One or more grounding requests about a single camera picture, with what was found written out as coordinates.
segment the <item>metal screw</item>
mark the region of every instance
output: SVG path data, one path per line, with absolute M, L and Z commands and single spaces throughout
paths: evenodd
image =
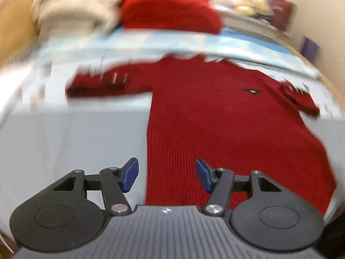
M 220 213 L 222 210 L 223 208 L 218 204 L 210 204 L 206 206 L 206 211 L 209 213 L 216 214 L 216 213 Z
M 111 210 L 113 212 L 122 213 L 128 210 L 128 206 L 124 203 L 117 203 L 117 204 L 112 205 Z

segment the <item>logo patch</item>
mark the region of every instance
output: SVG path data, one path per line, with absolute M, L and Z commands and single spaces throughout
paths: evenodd
M 262 92 L 261 90 L 256 90 L 256 89 L 242 89 L 242 90 L 244 90 L 245 92 L 249 92 L 253 95 L 258 95 Z

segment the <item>light blue patterned cloth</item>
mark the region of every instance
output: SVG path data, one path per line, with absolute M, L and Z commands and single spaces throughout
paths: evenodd
M 320 72 L 297 56 L 232 37 L 173 30 L 118 30 L 107 36 L 60 38 L 46 43 L 36 55 L 40 62 L 75 57 L 119 56 L 129 52 L 205 54 L 245 60 L 291 70 L 317 79 Z

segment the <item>wooden floor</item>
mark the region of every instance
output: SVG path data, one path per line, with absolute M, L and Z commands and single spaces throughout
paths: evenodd
M 31 19 L 33 0 L 4 0 L 0 3 L 0 65 L 37 35 Z

